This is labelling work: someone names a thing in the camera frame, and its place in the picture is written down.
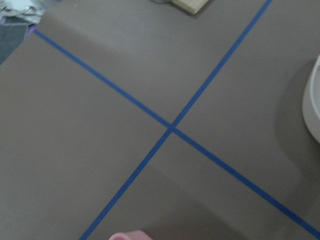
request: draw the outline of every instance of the pink tube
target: pink tube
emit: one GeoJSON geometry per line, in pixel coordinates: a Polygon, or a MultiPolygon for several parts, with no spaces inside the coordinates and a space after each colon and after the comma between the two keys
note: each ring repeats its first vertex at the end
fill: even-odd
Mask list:
{"type": "Polygon", "coordinates": [[[110,237],[109,240],[152,240],[152,238],[150,238],[143,231],[137,230],[127,233],[118,232],[112,235],[112,237],[110,237]]]}

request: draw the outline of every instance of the white bowl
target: white bowl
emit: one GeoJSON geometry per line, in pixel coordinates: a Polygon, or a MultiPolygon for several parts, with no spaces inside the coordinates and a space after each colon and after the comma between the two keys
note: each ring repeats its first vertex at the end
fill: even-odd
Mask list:
{"type": "Polygon", "coordinates": [[[307,128],[320,143],[320,56],[304,90],[302,112],[307,128]]]}

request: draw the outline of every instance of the gray fabric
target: gray fabric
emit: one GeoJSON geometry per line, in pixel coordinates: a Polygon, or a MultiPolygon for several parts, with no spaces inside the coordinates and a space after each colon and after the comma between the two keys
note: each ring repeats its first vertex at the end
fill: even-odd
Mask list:
{"type": "Polygon", "coordinates": [[[0,65],[26,39],[29,23],[17,17],[7,17],[0,24],[0,65]]]}

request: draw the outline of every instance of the blue line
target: blue line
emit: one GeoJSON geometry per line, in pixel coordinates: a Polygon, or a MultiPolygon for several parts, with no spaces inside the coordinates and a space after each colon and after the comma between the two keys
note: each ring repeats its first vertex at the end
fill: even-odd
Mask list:
{"type": "Polygon", "coordinates": [[[254,191],[256,194],[258,194],[260,197],[262,197],[264,200],[266,200],[268,203],[273,205],[275,208],[280,210],[284,215],[292,219],[294,222],[296,222],[298,225],[300,225],[302,228],[304,228],[307,232],[315,236],[316,238],[320,239],[320,231],[318,231],[316,228],[311,226],[309,223],[304,221],[301,217],[296,215],[294,212],[292,212],[290,209],[288,209],[286,206],[284,206],[282,203],[277,201],[275,198],[270,196],[268,193],[266,193],[264,190],[262,190],[260,187],[255,185],[253,182],[251,182],[249,179],[244,177],[241,173],[233,169],[231,166],[223,162],[221,159],[219,159],[217,156],[209,152],[207,149],[205,149],[203,146],[201,146],[196,141],[192,140],[190,137],[188,137],[186,134],[181,132],[179,129],[174,129],[173,132],[179,136],[181,139],[186,141],[188,144],[190,144],[192,147],[194,147],[196,150],[201,152],[203,155],[208,157],[210,160],[212,160],[214,163],[216,163],[218,166],[220,166],[223,170],[234,176],[237,180],[239,180],[241,183],[246,185],[249,189],[254,191]]]}
{"type": "Polygon", "coordinates": [[[223,68],[223,66],[227,63],[227,61],[234,54],[234,52],[237,50],[239,45],[246,38],[248,33],[252,30],[252,28],[255,26],[255,24],[258,22],[258,20],[261,18],[261,16],[264,14],[264,12],[267,10],[267,8],[269,7],[269,5],[271,4],[272,1],[273,0],[267,0],[263,4],[261,9],[253,17],[251,22],[244,29],[244,31],[241,33],[241,35],[238,37],[238,39],[234,42],[234,44],[231,46],[229,51],[224,55],[224,57],[221,59],[221,61],[218,63],[218,65],[214,68],[214,70],[211,72],[211,74],[207,77],[207,79],[204,81],[204,83],[200,86],[198,91],[193,95],[193,97],[190,99],[190,101],[185,105],[183,110],[176,117],[176,119],[172,123],[172,125],[174,127],[178,126],[178,124],[181,122],[181,120],[186,116],[186,114],[189,112],[189,110],[192,108],[192,106],[200,98],[200,96],[203,94],[203,92],[206,90],[206,88],[209,86],[209,84],[212,82],[212,80],[217,76],[217,74],[220,72],[220,70],[223,68]]]}
{"type": "Polygon", "coordinates": [[[76,57],[75,55],[73,55],[71,52],[69,52],[68,50],[66,50],[65,48],[63,48],[62,46],[60,46],[58,43],[56,43],[55,41],[53,41],[52,39],[50,39],[49,37],[47,37],[46,35],[44,35],[43,33],[41,33],[38,30],[35,30],[34,33],[42,38],[44,41],[46,41],[48,44],[50,44],[51,46],[53,46],[54,48],[56,48],[57,50],[59,50],[61,53],[63,53],[64,55],[66,55],[68,58],[70,58],[71,60],[73,60],[74,62],[76,62],[78,65],[80,65],[81,67],[83,67],[85,70],[87,70],[89,73],[91,73],[92,75],[94,75],[95,77],[97,77],[98,79],[100,79],[102,82],[104,82],[105,84],[107,84],[110,88],[112,88],[113,90],[115,90],[116,92],[118,92],[119,94],[121,94],[123,97],[125,97],[127,100],[129,100],[130,102],[132,102],[134,105],[136,105],[138,108],[140,108],[141,110],[143,110],[145,113],[147,113],[148,115],[150,115],[151,117],[153,117],[155,120],[157,120],[159,123],[161,123],[162,125],[164,125],[165,127],[169,128],[170,127],[170,123],[167,122],[164,118],[162,118],[161,116],[159,116],[158,114],[156,114],[154,111],[152,111],[150,108],[148,108],[146,105],[144,105],[142,102],[140,102],[139,100],[137,100],[136,98],[134,98],[132,95],[130,95],[129,93],[127,93],[126,91],[124,91],[122,88],[120,88],[118,85],[116,85],[115,83],[113,83],[112,81],[110,81],[108,78],[106,78],[105,76],[103,76],[100,72],[98,72],[97,70],[95,70],[93,67],[89,66],[88,64],[86,64],[84,61],[82,61],[81,59],[79,59],[78,57],[76,57]]]}
{"type": "Polygon", "coordinates": [[[121,198],[121,196],[126,192],[126,190],[130,187],[130,185],[134,182],[134,180],[138,177],[138,175],[142,172],[145,166],[150,162],[151,158],[157,153],[160,147],[165,143],[170,134],[172,133],[172,129],[167,129],[162,137],[158,140],[158,142],[153,146],[151,151],[146,155],[143,161],[138,165],[138,167],[133,171],[130,177],[125,181],[122,187],[116,192],[113,198],[109,201],[109,203],[105,206],[105,208],[100,212],[100,214],[96,217],[96,219],[91,223],[88,229],[83,233],[83,235],[79,238],[79,240],[86,240],[90,236],[90,234],[96,229],[96,227],[101,223],[101,221],[105,218],[105,216],[109,213],[109,211],[113,208],[113,206],[117,203],[117,201],[121,198]]]}

